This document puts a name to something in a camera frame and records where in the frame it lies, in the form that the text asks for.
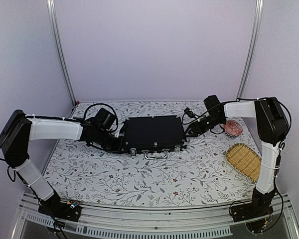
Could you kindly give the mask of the black poker case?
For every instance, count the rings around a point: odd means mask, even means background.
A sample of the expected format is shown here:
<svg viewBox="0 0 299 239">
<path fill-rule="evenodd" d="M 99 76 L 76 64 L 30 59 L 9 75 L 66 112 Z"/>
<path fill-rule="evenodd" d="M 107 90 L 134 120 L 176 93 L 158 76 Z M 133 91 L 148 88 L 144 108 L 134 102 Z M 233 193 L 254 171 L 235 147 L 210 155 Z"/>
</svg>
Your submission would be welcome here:
<svg viewBox="0 0 299 239">
<path fill-rule="evenodd" d="M 165 159 L 169 152 L 187 148 L 181 119 L 176 115 L 128 118 L 122 130 L 123 152 L 131 157 L 143 154 L 147 160 Z"/>
</svg>

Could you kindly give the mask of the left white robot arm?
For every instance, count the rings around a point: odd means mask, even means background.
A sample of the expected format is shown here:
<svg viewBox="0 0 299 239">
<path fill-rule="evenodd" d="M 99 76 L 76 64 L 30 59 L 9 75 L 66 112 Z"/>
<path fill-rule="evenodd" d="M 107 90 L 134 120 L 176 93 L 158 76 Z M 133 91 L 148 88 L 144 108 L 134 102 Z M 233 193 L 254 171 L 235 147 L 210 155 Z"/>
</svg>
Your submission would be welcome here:
<svg viewBox="0 0 299 239">
<path fill-rule="evenodd" d="M 42 175 L 49 153 L 59 140 L 85 142 L 105 152 L 121 153 L 121 136 L 115 112 L 101 109 L 95 116 L 78 118 L 29 115 L 15 110 L 0 133 L 0 160 L 33 191 L 53 216 L 64 212 L 60 196 Z"/>
</svg>

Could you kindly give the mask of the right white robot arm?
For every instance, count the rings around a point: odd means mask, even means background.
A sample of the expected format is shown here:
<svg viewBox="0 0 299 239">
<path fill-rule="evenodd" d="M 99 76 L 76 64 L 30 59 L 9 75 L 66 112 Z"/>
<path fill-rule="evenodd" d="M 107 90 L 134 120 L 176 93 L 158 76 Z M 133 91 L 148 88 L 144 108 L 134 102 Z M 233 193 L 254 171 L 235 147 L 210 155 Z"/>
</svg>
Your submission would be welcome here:
<svg viewBox="0 0 299 239">
<path fill-rule="evenodd" d="M 277 192 L 276 174 L 280 167 L 280 151 L 288 135 L 292 117 L 288 109 L 275 97 L 257 99 L 236 99 L 220 102 L 216 95 L 204 100 L 206 111 L 201 115 L 193 113 L 189 108 L 184 114 L 192 120 L 185 133 L 189 137 L 198 137 L 213 129 L 216 125 L 226 123 L 228 118 L 255 118 L 257 132 L 262 145 L 262 161 L 260 177 L 248 205 L 248 213 L 258 217 L 263 213 Z"/>
</svg>

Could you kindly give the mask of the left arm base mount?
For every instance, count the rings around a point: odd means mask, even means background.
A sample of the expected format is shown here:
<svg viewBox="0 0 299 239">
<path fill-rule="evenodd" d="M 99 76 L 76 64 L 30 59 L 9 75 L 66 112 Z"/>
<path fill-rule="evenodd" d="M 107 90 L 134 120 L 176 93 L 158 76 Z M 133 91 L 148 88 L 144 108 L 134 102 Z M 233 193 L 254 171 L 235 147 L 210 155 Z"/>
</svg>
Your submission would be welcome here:
<svg viewBox="0 0 299 239">
<path fill-rule="evenodd" d="M 41 214 L 73 222 L 79 221 L 81 211 L 81 206 L 72 207 L 72 203 L 67 204 L 61 202 L 58 197 L 51 197 L 46 201 L 40 201 L 40 206 L 38 208 L 38 212 Z"/>
</svg>

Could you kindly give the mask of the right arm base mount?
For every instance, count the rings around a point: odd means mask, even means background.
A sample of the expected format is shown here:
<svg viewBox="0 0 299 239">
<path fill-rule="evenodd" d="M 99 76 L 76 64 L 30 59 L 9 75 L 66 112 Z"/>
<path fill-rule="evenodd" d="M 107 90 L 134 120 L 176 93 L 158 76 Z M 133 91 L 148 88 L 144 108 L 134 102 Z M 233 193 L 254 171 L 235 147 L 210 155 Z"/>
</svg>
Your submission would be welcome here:
<svg viewBox="0 0 299 239">
<path fill-rule="evenodd" d="M 234 222 L 241 222 L 262 216 L 268 216 L 274 212 L 271 204 L 265 206 L 255 206 L 252 202 L 245 203 L 242 201 L 234 201 L 229 206 L 229 215 Z"/>
</svg>

